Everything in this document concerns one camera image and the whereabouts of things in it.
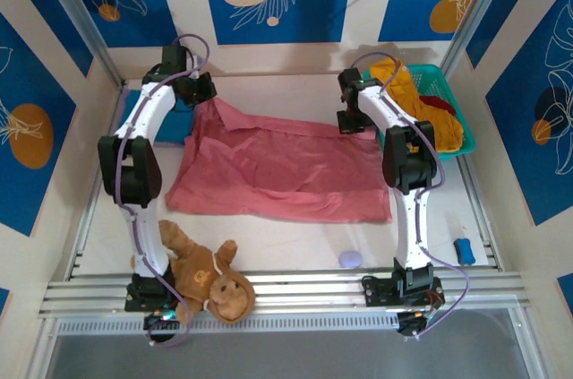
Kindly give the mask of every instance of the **fabric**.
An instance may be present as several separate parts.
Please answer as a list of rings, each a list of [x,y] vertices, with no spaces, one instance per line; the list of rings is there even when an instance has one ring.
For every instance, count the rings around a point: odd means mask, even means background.
[[[247,116],[220,99],[198,106],[167,207],[310,222],[387,222],[375,132]]]
[[[394,73],[394,67],[394,62],[386,58],[370,67],[370,75],[385,82]],[[388,86],[388,93],[408,115],[418,121],[432,123],[438,152],[459,151],[464,141],[464,127],[447,110],[427,106],[420,100],[418,89],[405,65],[401,65],[398,75]]]
[[[448,113],[452,116],[456,115],[456,110],[454,107],[445,99],[441,99],[440,97],[435,97],[433,95],[421,95],[420,100],[423,102],[423,104],[434,106],[435,108],[443,108],[444,110],[448,110]]]

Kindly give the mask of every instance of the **pink cloth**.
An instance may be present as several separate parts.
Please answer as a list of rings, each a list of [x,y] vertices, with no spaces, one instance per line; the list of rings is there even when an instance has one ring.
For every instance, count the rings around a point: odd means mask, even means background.
[[[386,222],[389,190],[374,133],[247,116],[220,99],[196,110],[167,207],[311,222]]]

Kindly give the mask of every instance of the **gray floor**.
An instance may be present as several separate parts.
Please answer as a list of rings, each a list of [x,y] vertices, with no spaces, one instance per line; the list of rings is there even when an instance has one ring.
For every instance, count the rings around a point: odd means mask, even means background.
[[[419,342],[396,332],[197,334],[174,349],[142,336],[60,337],[54,379],[527,377],[505,311],[457,311]]]

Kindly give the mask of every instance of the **plastic basket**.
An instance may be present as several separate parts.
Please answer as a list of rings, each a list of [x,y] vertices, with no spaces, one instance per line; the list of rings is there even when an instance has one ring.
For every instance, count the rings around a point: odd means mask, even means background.
[[[459,155],[473,152],[475,149],[474,135],[469,129],[466,119],[459,108],[458,102],[454,98],[454,94],[448,85],[448,81],[446,81],[440,68],[432,64],[419,64],[409,65],[408,69],[410,70],[412,79],[414,80],[415,86],[418,88],[420,95],[433,95],[447,101],[456,110],[456,119],[464,127],[464,141],[462,142],[462,147],[459,151],[455,152],[441,152],[440,159],[442,161],[446,161]],[[363,77],[364,79],[370,78],[370,72],[364,73]],[[384,134],[379,132],[378,138],[380,146],[382,150],[384,150]]]

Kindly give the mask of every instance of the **orange circle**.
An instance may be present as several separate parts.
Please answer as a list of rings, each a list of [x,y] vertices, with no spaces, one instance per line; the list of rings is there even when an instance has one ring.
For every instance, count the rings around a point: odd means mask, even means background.
[[[119,21],[119,10],[111,4],[102,4],[98,8],[99,16],[104,18],[108,22],[117,22]]]
[[[13,110],[8,125],[15,131],[10,134],[10,148],[14,157],[27,168],[44,167],[54,147],[50,116],[40,106],[21,104]],[[33,134],[26,133],[22,128],[29,129]]]
[[[434,32],[441,34],[455,32],[471,1],[472,0],[441,0],[434,6],[432,14],[430,15],[430,28],[432,28]]]
[[[267,25],[270,27],[276,27],[278,25],[278,17],[277,16],[270,16],[267,19]]]
[[[534,137],[534,142],[543,146],[552,137],[552,126],[546,120],[540,119],[535,122],[531,135]]]

